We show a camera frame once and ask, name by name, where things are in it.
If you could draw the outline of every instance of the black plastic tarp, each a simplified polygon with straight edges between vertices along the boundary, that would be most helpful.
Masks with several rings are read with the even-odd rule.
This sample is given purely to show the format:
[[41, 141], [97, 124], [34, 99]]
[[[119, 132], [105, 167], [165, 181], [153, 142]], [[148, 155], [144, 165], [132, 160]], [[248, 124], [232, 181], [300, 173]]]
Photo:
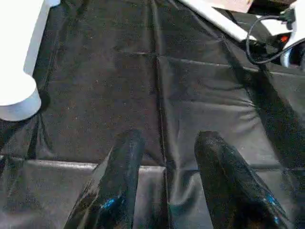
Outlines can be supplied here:
[[[255, 19], [233, 17], [245, 29]], [[263, 26], [255, 33], [268, 35]], [[39, 113], [0, 121], [0, 229], [64, 228], [94, 168], [130, 129], [145, 140], [133, 228], [213, 228], [194, 154], [200, 131], [234, 146], [296, 227], [305, 167], [299, 70], [258, 69], [177, 1], [62, 0], [34, 78]]]

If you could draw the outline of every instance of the white bar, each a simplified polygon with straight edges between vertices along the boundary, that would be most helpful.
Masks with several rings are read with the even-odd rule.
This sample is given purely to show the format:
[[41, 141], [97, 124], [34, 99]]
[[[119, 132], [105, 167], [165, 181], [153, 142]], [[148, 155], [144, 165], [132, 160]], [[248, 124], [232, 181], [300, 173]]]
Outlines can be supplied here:
[[[193, 11], [197, 12], [200, 16], [204, 17], [206, 20], [217, 26], [219, 29], [227, 33], [238, 42], [246, 39], [247, 32], [245, 30], [215, 10], [209, 3], [203, 0], [179, 1], [191, 8]], [[250, 39], [256, 41], [253, 36], [250, 36]]]

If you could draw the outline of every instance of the black mat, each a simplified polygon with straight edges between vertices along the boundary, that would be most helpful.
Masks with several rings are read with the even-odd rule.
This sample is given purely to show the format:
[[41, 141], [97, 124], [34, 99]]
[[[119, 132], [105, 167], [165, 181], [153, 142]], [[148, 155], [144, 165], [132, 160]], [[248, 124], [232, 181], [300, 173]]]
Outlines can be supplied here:
[[[245, 28], [254, 20], [233, 16]], [[179, 2], [63, 0], [50, 11], [34, 78], [43, 109], [0, 121], [0, 229], [61, 229], [117, 134], [132, 128], [146, 139], [134, 228], [213, 228], [194, 156], [207, 130], [238, 149], [295, 220], [304, 74], [259, 70]]]

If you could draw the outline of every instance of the wrinkled plastic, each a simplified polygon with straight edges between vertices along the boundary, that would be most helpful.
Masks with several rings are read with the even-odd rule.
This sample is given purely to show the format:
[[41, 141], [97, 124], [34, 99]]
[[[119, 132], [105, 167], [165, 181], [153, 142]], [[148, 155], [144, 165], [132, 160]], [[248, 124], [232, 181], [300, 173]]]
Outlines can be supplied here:
[[96, 167], [65, 229], [131, 229], [144, 140], [136, 130], [121, 134]]
[[288, 228], [285, 211], [264, 181], [217, 132], [199, 133], [195, 155], [215, 228]]
[[[232, 15], [245, 30], [256, 20]], [[268, 31], [257, 25], [254, 36]], [[302, 201], [286, 171], [302, 194], [304, 76], [274, 63], [268, 72], [179, 1], [62, 0], [33, 76], [43, 108], [0, 121], [0, 228], [62, 229], [92, 170], [131, 128], [146, 140], [133, 228], [213, 229], [199, 131], [236, 147], [294, 221]]]

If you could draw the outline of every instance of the glossy surface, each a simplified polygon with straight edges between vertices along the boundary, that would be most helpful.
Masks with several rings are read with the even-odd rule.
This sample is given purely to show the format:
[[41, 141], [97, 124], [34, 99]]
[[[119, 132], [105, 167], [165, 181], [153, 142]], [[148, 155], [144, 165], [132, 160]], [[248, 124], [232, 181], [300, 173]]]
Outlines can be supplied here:
[[[233, 16], [246, 30], [255, 20]], [[62, 229], [93, 168], [133, 128], [146, 141], [133, 228], [213, 228], [194, 154], [200, 131], [234, 146], [295, 221], [304, 75], [273, 63], [258, 71], [221, 35], [173, 0], [64, 0], [51, 9], [34, 73], [44, 108], [0, 122], [0, 228]]]

